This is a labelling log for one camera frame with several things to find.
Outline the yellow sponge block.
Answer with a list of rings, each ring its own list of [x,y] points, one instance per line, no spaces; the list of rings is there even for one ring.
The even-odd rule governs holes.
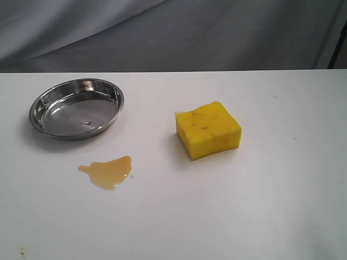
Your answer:
[[[238,148],[242,127],[222,103],[176,112],[176,132],[191,160]]]

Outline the amber liquid spill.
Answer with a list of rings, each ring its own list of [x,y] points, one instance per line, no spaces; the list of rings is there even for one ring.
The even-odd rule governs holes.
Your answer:
[[[124,156],[107,162],[80,165],[78,170],[89,176],[92,184],[106,191],[114,191],[132,171],[132,158]]]

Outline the round steel dish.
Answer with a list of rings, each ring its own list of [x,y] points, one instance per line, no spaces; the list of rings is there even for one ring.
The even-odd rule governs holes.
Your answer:
[[[120,115],[124,94],[102,79],[74,79],[42,93],[29,121],[39,133],[61,140],[84,140],[107,130]]]

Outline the grey backdrop cloth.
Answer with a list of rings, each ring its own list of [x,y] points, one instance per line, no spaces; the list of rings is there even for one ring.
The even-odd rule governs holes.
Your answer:
[[[1,1],[1,71],[321,69],[346,1]]]

